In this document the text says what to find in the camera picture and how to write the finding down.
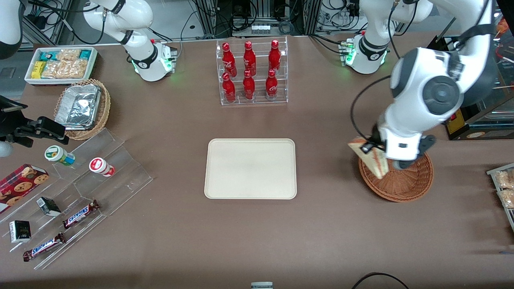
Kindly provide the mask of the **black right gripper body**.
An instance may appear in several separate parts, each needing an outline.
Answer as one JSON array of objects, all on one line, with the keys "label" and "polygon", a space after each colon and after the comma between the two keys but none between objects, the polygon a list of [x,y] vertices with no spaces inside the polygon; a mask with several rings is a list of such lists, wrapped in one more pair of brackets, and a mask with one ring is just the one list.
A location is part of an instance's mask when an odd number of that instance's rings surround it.
[{"label": "black right gripper body", "polygon": [[25,104],[0,96],[0,137],[6,137],[27,124],[28,121],[22,113],[26,108],[28,106]]}]

